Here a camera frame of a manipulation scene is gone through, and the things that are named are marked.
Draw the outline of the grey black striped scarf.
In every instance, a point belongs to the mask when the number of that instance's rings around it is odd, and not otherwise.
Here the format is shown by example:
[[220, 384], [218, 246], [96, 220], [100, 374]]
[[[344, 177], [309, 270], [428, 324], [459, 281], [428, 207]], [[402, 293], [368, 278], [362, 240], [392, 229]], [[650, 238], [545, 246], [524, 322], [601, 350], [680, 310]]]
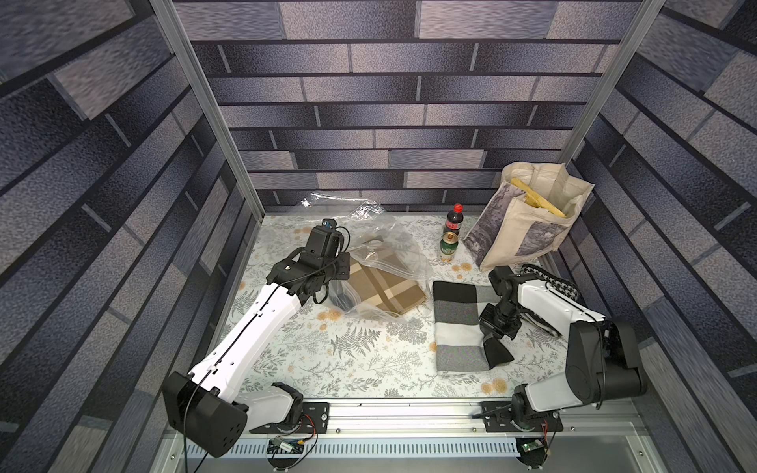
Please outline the grey black striped scarf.
[[445, 281], [435, 281], [432, 290], [437, 371], [490, 371], [479, 315], [488, 304], [498, 303], [495, 291], [490, 286]]

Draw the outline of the brown plaid scarf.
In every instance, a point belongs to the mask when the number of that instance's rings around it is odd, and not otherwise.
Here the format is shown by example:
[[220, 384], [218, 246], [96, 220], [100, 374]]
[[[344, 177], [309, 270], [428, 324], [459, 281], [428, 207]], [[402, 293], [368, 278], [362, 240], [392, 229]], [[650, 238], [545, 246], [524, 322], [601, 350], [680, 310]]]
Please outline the brown plaid scarf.
[[328, 301], [343, 313], [398, 319], [427, 302], [429, 266], [421, 254], [378, 238], [350, 253], [350, 277], [332, 281]]

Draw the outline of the black white houndstooth scarf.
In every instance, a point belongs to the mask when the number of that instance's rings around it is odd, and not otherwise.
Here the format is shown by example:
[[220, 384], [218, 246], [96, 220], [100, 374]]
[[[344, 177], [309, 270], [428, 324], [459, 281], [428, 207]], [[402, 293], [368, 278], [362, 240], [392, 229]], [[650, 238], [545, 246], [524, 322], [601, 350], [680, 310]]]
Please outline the black white houndstooth scarf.
[[522, 264], [520, 275], [533, 275], [538, 279], [546, 281], [556, 291], [566, 296], [568, 299], [577, 302], [581, 297], [579, 289], [571, 281], [559, 278], [539, 266], [533, 264]]

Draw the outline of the clear plastic vacuum bag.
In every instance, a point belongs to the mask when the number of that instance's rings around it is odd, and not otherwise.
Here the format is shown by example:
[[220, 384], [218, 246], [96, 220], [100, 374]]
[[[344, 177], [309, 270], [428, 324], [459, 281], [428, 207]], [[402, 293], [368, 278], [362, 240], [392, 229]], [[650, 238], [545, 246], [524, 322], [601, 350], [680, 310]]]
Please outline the clear plastic vacuum bag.
[[329, 283], [331, 307], [398, 322], [427, 302], [432, 265], [410, 230], [380, 203], [311, 193], [295, 210], [311, 219], [335, 219], [350, 240], [350, 277]]

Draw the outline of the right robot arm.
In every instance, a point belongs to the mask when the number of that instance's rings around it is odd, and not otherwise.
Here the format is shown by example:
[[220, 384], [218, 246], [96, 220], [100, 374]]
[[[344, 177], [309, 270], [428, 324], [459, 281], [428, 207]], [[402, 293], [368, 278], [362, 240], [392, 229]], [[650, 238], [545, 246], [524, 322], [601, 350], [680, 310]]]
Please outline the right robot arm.
[[487, 362], [496, 367], [512, 356], [503, 343], [515, 339], [524, 320], [567, 341], [564, 370], [518, 386], [507, 408], [492, 412], [522, 432], [549, 425], [564, 409], [644, 395], [649, 379], [633, 326], [614, 321], [578, 302], [578, 290], [537, 266], [516, 274], [499, 266], [488, 274], [498, 303], [479, 315]]

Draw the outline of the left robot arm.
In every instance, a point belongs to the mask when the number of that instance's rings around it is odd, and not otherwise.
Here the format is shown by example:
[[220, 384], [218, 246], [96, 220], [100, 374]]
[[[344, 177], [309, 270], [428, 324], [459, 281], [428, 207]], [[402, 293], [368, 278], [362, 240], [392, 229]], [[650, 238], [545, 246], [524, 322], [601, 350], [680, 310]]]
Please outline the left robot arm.
[[172, 372], [162, 394], [170, 426], [215, 458], [243, 433], [282, 424], [298, 427], [303, 396], [275, 382], [238, 399], [248, 370], [277, 331], [331, 281], [350, 276], [349, 231], [333, 219], [311, 230], [307, 243], [277, 262], [242, 320], [187, 374]]

